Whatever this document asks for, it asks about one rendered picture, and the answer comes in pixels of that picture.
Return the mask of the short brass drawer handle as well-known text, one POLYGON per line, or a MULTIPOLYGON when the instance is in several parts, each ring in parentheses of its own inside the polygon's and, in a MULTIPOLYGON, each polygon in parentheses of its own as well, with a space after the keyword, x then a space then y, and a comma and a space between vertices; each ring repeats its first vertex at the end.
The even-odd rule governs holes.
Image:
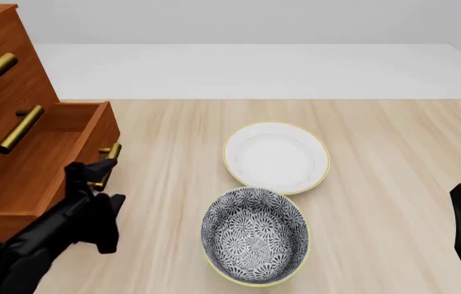
MULTIPOLYGON (((111 147, 109 148, 100 148, 98 149, 98 154, 100 155, 100 159, 106 159, 106 158, 115 158, 118 160, 119 154, 122 150, 122 145, 120 143, 114 143, 111 147)), ((105 185, 92 185, 91 183, 95 181, 88 181, 88 185, 90 188, 97 192, 102 192, 105 190, 107 183, 105 185)))

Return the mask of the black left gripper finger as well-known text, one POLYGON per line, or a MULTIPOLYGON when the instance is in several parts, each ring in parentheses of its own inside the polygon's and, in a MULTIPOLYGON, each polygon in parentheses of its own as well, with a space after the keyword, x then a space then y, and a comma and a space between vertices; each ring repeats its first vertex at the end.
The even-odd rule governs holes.
POLYGON ((85 176, 105 176, 117 165, 115 158, 106 158, 85 166, 85 176))
POLYGON ((92 182, 92 185, 105 185, 107 181, 109 180, 111 175, 111 171, 105 173, 105 175, 101 178, 101 180, 97 180, 95 182, 92 182))

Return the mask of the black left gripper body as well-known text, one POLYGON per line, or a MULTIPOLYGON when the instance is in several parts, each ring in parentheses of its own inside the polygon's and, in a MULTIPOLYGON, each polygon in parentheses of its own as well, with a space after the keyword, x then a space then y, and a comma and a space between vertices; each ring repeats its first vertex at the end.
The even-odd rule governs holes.
POLYGON ((93 194, 85 178, 85 165, 72 162, 65 167, 65 198, 92 198, 93 194))

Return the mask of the wooden drawer with short handle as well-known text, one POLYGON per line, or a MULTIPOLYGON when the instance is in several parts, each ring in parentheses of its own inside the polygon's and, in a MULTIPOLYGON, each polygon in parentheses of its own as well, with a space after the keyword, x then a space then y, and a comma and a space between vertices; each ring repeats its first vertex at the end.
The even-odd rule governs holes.
POLYGON ((99 161, 119 134, 109 102, 57 103, 42 114, 9 154, 0 154, 0 242, 64 197, 65 166, 99 161))

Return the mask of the black white patterned bowl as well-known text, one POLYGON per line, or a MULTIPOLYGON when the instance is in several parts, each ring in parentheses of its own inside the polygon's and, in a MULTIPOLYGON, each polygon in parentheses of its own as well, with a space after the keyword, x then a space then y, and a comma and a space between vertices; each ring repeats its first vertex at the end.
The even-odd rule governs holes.
POLYGON ((268 189, 241 187, 208 207, 200 242, 207 262, 223 278, 246 287, 271 287, 304 266, 311 235, 292 200, 268 189))

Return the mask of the white plate with yellow rim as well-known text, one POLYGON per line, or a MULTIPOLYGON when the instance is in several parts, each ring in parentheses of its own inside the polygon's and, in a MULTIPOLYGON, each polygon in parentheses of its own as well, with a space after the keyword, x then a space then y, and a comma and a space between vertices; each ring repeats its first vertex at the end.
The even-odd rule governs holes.
POLYGON ((304 193, 329 173, 330 154, 318 136, 287 122, 253 122, 231 133, 223 145, 227 171, 246 186, 283 195, 304 193))

